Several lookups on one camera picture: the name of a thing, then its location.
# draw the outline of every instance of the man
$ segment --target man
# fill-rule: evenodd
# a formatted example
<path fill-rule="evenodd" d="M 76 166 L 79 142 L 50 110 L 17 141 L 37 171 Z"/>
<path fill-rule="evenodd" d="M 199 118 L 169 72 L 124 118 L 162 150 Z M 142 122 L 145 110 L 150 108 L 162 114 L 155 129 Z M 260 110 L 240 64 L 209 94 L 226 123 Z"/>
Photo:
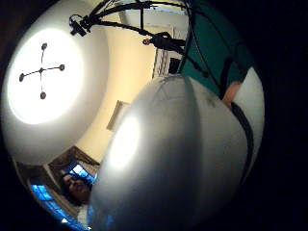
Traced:
<path fill-rule="evenodd" d="M 188 59 L 192 63 L 193 67 L 199 72 L 201 72 L 204 77 L 209 76 L 208 71 L 203 70 L 194 59 L 185 54 L 184 49 L 181 46 L 185 46 L 186 42 L 182 39 L 172 38 L 168 32 L 158 33 L 154 35 L 152 39 L 146 38 L 142 41 L 142 43 L 144 45 L 149 45 L 150 43 L 152 43 L 155 47 L 159 49 L 175 51 L 180 55 L 185 56 L 186 59 Z"/>
<path fill-rule="evenodd" d="M 183 54 L 181 46 L 185 46 L 185 41 L 182 39 L 172 38 L 168 32 L 161 32 L 153 36 L 152 39 L 146 38 L 142 41 L 144 45 L 152 43 L 155 47 L 168 51 L 176 51 Z"/>
<path fill-rule="evenodd" d="M 85 178 L 70 173 L 64 174 L 61 180 L 65 197 L 72 204 L 80 206 L 77 220 L 87 228 L 91 184 Z"/>

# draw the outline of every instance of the window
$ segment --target window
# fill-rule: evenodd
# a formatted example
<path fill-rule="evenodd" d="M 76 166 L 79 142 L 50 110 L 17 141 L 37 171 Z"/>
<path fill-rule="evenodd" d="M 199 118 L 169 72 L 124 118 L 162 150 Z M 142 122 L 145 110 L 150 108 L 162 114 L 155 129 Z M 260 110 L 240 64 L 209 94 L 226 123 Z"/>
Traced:
<path fill-rule="evenodd" d="M 91 184 L 94 183 L 94 177 L 91 176 L 87 171 L 84 170 L 84 168 L 81 165 L 77 163 L 75 163 L 75 166 L 73 167 L 72 170 L 69 171 L 69 173 L 86 178 Z"/>

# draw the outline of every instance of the person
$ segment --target person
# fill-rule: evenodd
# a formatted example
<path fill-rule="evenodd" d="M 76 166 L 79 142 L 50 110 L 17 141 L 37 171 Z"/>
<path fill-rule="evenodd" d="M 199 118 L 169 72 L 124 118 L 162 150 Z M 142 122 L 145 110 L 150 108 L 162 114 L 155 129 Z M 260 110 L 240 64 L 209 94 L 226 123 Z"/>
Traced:
<path fill-rule="evenodd" d="M 156 48 L 168 51 L 176 51 L 180 54 L 183 54 L 183 49 L 181 46 L 185 46 L 184 40 L 172 38 L 168 32 L 157 33 L 151 39 L 144 39 L 142 43 L 144 45 L 149 45 L 152 43 Z"/>
<path fill-rule="evenodd" d="M 190 56 L 185 54 L 184 49 L 182 46 L 185 46 L 186 42 L 182 39 L 172 38 L 168 32 L 161 32 L 155 34 L 151 39 L 146 38 L 142 41 L 144 45 L 153 44 L 156 48 L 167 50 L 167 51 L 175 51 L 182 56 L 185 56 L 188 59 L 193 67 L 202 73 L 204 77 L 209 76 L 209 72 L 203 70 L 201 66 Z"/>
<path fill-rule="evenodd" d="M 234 81 L 230 84 L 227 91 L 225 92 L 224 96 L 222 97 L 221 101 L 229 108 L 231 109 L 231 103 L 239 91 L 242 83 L 238 81 Z"/>
<path fill-rule="evenodd" d="M 91 183 L 87 179 L 71 173 L 65 173 L 61 179 L 64 196 L 72 204 L 80 206 L 77 220 L 87 228 L 87 211 L 90 201 Z"/>

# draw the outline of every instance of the black cable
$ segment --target black cable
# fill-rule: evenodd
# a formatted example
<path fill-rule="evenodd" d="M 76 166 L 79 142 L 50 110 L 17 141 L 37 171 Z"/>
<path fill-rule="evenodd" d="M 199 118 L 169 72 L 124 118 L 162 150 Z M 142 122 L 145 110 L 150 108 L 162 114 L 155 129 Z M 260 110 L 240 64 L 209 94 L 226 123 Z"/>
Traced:
<path fill-rule="evenodd" d="M 238 62 L 238 60 L 236 59 L 234 53 L 232 52 L 231 47 L 229 46 L 228 42 L 226 41 L 226 39 L 224 38 L 224 36 L 222 35 L 221 31 L 219 30 L 218 26 L 215 24 L 215 22 L 211 19 L 211 17 L 209 17 L 208 15 L 206 15 L 203 12 L 200 12 L 198 10 L 193 10 L 195 13 L 200 14 L 201 16 L 205 17 L 214 27 L 214 30 L 218 33 L 218 36 L 220 37 L 220 39 L 222 40 L 224 46 L 227 48 L 228 52 L 230 53 L 230 55 L 233 58 L 233 61 L 235 62 L 238 70 L 241 72 L 241 74 L 244 74 L 244 69 L 242 67 L 242 65 Z"/>
<path fill-rule="evenodd" d="M 189 10 L 189 7 L 186 3 L 186 0 L 183 1 L 184 4 L 185 4 L 185 7 L 186 7 L 186 11 L 187 11 L 187 14 L 188 14 L 188 17 L 189 17 L 189 24 L 190 24 L 190 28 L 191 28 L 191 32 L 192 32 L 192 37 L 193 37 L 193 40 L 194 40 L 194 44 L 196 46 L 196 49 L 198 51 L 198 54 L 199 54 L 199 57 L 201 58 L 201 61 L 203 62 L 203 64 L 205 65 L 207 71 L 209 72 L 209 75 L 211 76 L 211 79 L 213 80 L 214 84 L 218 87 L 218 89 L 220 90 L 220 85 L 218 83 L 218 81 L 215 79 L 214 75 L 213 75 L 213 72 L 211 70 L 211 68 L 207 65 L 205 59 L 204 59 L 204 56 L 202 55 L 201 51 L 200 51 L 200 47 L 199 47 L 199 44 L 196 40 L 196 36 L 195 36 L 195 33 L 194 33 L 194 30 L 193 30 L 193 24 L 192 24 L 192 15 L 190 13 L 190 10 Z"/>

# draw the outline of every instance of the wall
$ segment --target wall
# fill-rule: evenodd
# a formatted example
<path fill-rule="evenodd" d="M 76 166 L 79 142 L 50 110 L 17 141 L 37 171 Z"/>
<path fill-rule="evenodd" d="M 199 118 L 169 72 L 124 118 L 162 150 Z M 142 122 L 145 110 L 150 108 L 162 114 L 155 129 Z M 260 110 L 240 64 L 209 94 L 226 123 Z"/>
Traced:
<path fill-rule="evenodd" d="M 119 21 L 117 14 L 108 20 Z M 152 33 L 169 31 L 164 28 L 146 28 Z M 113 114 L 116 101 L 131 103 L 142 87 L 151 80 L 155 48 L 152 45 L 144 46 L 144 39 L 136 32 L 119 28 L 106 28 L 110 52 L 109 80 L 105 97 L 99 112 L 86 132 L 79 139 L 76 146 L 90 155 L 95 161 L 101 162 L 103 153 L 112 131 L 107 130 L 107 124 Z"/>

